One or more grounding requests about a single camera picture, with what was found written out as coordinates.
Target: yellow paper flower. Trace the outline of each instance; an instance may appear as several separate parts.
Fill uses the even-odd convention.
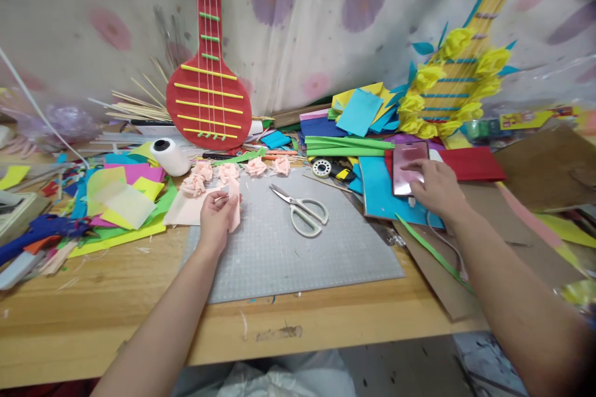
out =
[[[482,104],[480,102],[471,102],[470,104],[464,105],[456,114],[455,118],[459,121],[471,121],[474,119],[480,119],[484,115],[482,110]]]
[[[476,67],[476,74],[478,76],[497,74],[507,64],[510,57],[511,52],[504,47],[489,50],[480,57],[478,67]]]
[[[421,127],[420,130],[418,131],[418,133],[416,134],[417,137],[419,137],[422,140],[430,140],[431,138],[434,138],[438,135],[439,133],[436,130],[436,127],[434,124],[431,123],[424,123]]]
[[[475,102],[483,97],[496,95],[501,91],[501,80],[492,75],[476,81],[470,89],[468,102]]]
[[[413,87],[418,91],[428,90],[435,86],[439,79],[443,79],[445,72],[439,66],[418,65],[418,72],[413,82]]]
[[[441,138],[447,138],[453,135],[461,127],[461,124],[461,121],[447,121],[446,123],[439,124],[439,136]]]
[[[403,114],[411,114],[418,113],[422,109],[424,109],[424,98],[420,95],[407,94],[397,111]]]
[[[418,118],[414,115],[406,118],[405,122],[399,127],[402,132],[416,133],[424,124],[424,119]]]
[[[456,28],[452,30],[439,48],[439,59],[446,61],[457,58],[472,42],[472,36],[476,31],[468,28]]]

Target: hand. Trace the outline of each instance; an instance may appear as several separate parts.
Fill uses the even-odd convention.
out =
[[[467,215],[472,210],[458,185],[455,172],[445,163],[418,159],[402,167],[405,171],[421,172],[424,183],[410,183],[412,194],[426,209],[444,220]]]
[[[238,196],[230,199],[224,191],[212,192],[205,198],[201,210],[201,250],[209,250],[218,257],[221,255],[228,240],[228,224],[237,203]]]

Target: red paper guitar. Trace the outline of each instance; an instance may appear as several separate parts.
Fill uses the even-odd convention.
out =
[[[248,136],[250,98],[223,59],[221,0],[197,0],[197,12],[199,49],[172,74],[166,106],[176,128],[191,143],[231,149]]]

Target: thread spool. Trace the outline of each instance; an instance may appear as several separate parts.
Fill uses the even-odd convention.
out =
[[[171,138],[162,138],[151,145],[151,154],[172,177],[179,177],[191,168],[191,161]]]
[[[312,165],[312,173],[318,178],[327,178],[331,174],[331,163],[325,159],[316,160]]]

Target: wooden table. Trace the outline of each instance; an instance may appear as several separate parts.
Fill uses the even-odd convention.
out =
[[[176,275],[187,232],[169,229],[152,242],[114,247],[82,265],[82,257],[70,259],[55,277],[33,279],[2,295],[0,388],[101,376]],[[189,363],[485,328],[480,320],[450,323],[413,261],[396,252],[403,279],[280,295],[274,303],[267,297],[208,306]],[[58,291],[74,278],[79,280],[72,287]],[[248,323],[246,339],[241,312]],[[301,337],[290,336],[300,332]]]

